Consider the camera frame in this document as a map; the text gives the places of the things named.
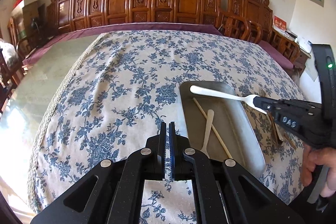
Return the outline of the person's right hand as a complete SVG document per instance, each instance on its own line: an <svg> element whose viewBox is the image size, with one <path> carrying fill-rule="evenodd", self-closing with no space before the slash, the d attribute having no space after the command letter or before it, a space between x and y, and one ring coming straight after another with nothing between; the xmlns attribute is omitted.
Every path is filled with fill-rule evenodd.
<svg viewBox="0 0 336 224"><path fill-rule="evenodd" d="M308 186L312 182L312 172L318 165L329 167L327 179L320 195L322 197L331 197L335 193L335 149L327 147L324 149L312 149L304 144L303 161L301 170L301 182L303 186Z"/></svg>

